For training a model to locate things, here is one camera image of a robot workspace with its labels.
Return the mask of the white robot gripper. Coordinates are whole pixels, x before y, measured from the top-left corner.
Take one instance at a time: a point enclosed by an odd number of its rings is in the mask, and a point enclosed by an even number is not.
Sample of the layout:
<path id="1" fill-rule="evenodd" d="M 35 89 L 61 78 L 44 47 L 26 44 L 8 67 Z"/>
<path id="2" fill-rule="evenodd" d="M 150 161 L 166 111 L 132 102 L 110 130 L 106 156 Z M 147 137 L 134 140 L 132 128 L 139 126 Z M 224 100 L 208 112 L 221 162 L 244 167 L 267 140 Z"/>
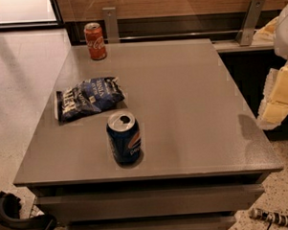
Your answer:
<path id="1" fill-rule="evenodd" d="M 274 129 L 288 115 L 288 4 L 254 34 L 254 41 L 274 40 L 277 56 L 287 59 L 280 69 L 272 68 L 266 76 L 263 100 L 258 108 L 256 124 L 260 129 Z"/>

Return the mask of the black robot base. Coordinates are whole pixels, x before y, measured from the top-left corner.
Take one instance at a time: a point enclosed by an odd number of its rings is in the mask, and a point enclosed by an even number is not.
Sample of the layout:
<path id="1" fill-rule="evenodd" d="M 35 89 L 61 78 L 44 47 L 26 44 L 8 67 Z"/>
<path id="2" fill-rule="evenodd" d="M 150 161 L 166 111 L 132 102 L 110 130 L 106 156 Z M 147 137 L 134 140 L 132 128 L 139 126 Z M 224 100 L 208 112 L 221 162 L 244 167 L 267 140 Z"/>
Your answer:
<path id="1" fill-rule="evenodd" d="M 20 199 L 14 194 L 0 192 L 0 230 L 54 230 L 56 218 L 47 214 L 20 218 Z"/>

